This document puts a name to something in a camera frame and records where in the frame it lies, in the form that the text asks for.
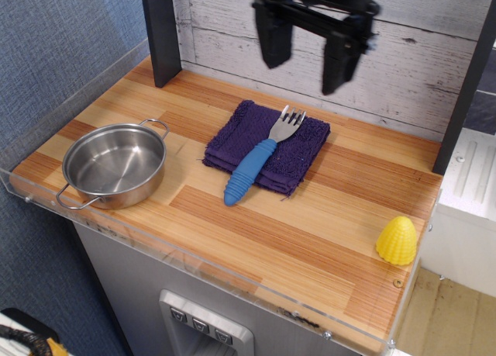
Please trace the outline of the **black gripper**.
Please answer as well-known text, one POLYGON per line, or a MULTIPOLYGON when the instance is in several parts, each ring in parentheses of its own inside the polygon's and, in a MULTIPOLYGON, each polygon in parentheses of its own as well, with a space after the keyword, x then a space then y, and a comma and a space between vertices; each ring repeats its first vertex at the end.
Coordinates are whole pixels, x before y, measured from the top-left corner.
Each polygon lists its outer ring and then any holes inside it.
POLYGON ((270 69, 290 59, 293 27, 326 38, 323 95, 351 81, 381 11, 374 0, 253 0, 253 7, 262 58, 270 69))

